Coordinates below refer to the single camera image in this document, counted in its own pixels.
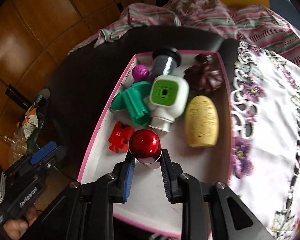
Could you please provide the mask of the person's left hand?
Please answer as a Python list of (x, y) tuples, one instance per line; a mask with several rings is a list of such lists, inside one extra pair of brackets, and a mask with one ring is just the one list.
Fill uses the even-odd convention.
[(10, 219), (4, 225), (7, 236), (10, 239), (20, 239), (23, 232), (26, 231), (38, 218), (39, 213), (35, 205), (31, 205), (26, 211), (26, 220), (23, 219)]

